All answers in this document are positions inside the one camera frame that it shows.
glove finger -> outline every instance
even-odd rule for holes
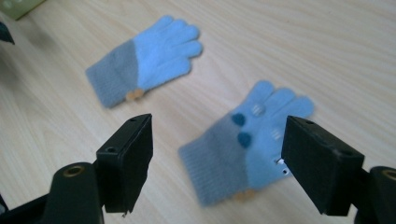
[[[175,35],[170,36],[167,41],[169,46],[173,47],[197,39],[199,34],[198,27],[195,25],[188,25],[175,33]]]
[[[248,111],[251,111],[255,105],[263,105],[273,90],[274,86],[271,82],[259,81],[254,85],[244,102],[233,111],[233,114],[246,114]]]
[[[275,91],[265,102],[264,108],[256,110],[263,110],[267,118],[271,118],[276,112],[282,109],[295,97],[294,92],[288,88],[281,88]]]
[[[289,102],[281,110],[276,112],[276,119],[284,120],[286,125],[286,118],[291,116],[296,116],[299,118],[306,118],[314,112],[314,103],[306,97],[298,97],[297,99]]]
[[[167,61],[172,61],[176,58],[196,57],[202,52],[202,48],[202,44],[199,41],[191,41],[169,49],[169,53],[166,55],[166,58]]]
[[[169,24],[172,23],[174,19],[171,16],[162,16],[159,18],[153,25],[151,25],[145,32],[152,33],[152,32],[160,32],[162,29],[167,27]]]
[[[171,37],[176,36],[178,32],[183,30],[186,26],[187,23],[184,20],[174,20],[161,31],[160,38],[165,40],[170,39]]]

light blue glove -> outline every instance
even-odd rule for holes
[[[203,206],[261,189],[290,175],[280,161],[287,115],[306,117],[312,102],[259,81],[245,101],[179,150]]]
[[[139,97],[190,72],[190,59],[203,49],[198,36],[196,26],[164,16],[88,68],[88,80],[105,107]]]

glove cuff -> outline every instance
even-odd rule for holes
[[[128,40],[88,68],[86,75],[102,105],[112,107],[137,88],[137,71],[134,41]]]
[[[246,150],[237,142],[238,132],[228,114],[178,152],[203,206],[248,188]]]

table surface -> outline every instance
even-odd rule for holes
[[[196,24],[205,50],[192,71],[142,99],[103,108],[85,69],[169,14]],[[134,212],[107,223],[353,223],[326,217],[295,178],[246,202],[202,208],[177,155],[238,106],[259,80],[308,95],[313,121],[396,167],[396,2],[393,0],[48,0],[2,20],[0,192],[14,208],[48,193],[52,175],[95,151],[121,124],[153,115],[154,158]]]

screw hole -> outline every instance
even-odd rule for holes
[[[108,147],[108,148],[106,148],[106,152],[116,152],[116,151],[117,151],[117,149],[114,148],[114,147]]]
[[[64,176],[73,177],[76,175],[80,175],[82,172],[84,172],[84,170],[85,170],[85,168],[83,166],[80,166],[80,165],[72,166],[64,171]]]

